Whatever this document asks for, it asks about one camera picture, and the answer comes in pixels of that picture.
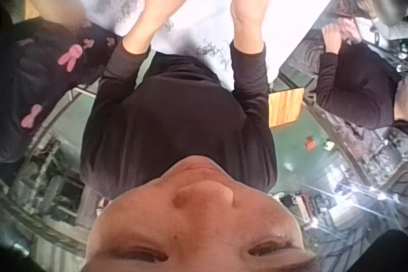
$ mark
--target sleeve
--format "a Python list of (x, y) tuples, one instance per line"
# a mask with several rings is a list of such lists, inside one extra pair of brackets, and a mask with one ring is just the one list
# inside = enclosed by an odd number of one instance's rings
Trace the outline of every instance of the sleeve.
[(378, 32), (386, 39), (408, 38), (408, 22), (404, 20), (393, 26), (384, 25), (380, 20), (373, 21), (373, 24), (377, 27)]
[(268, 125), (269, 85), (266, 47), (259, 54), (244, 54), (231, 44), (235, 89), (233, 95), (255, 125)]
[(380, 107), (368, 90), (346, 91), (334, 86), (338, 55), (325, 53), (320, 58), (316, 102), (324, 110), (354, 124), (375, 129), (381, 120)]
[(99, 81), (98, 93), (85, 126), (81, 151), (83, 177), (93, 168), (111, 114), (133, 93), (140, 66), (149, 51), (134, 55), (126, 51), (120, 42), (113, 52)]

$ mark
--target mouth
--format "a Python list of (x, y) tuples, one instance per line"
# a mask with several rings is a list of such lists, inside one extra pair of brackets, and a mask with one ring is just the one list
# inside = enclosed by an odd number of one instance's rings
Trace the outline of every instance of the mouth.
[(225, 170), (213, 160), (204, 156), (190, 156), (182, 159), (161, 178), (163, 180), (176, 179), (179, 183), (193, 183), (200, 180), (212, 180), (223, 183), (232, 180)]

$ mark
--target black long-sleeve shirt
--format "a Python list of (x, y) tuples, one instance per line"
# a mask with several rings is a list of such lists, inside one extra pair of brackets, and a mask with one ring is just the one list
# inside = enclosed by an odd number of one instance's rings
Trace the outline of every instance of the black long-sleeve shirt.
[(320, 57), (316, 87), (318, 105), (324, 110), (368, 129), (394, 121), (398, 73), (377, 53), (360, 43), (339, 55)]
[(146, 54), (130, 54), (120, 44), (85, 128), (84, 182), (113, 199), (160, 177), (185, 157), (203, 155), (239, 182), (269, 191), (277, 166), (268, 126), (265, 55), (266, 50), (243, 54), (231, 44), (232, 93), (201, 62), (181, 56), (153, 60), (153, 73), (135, 90)]

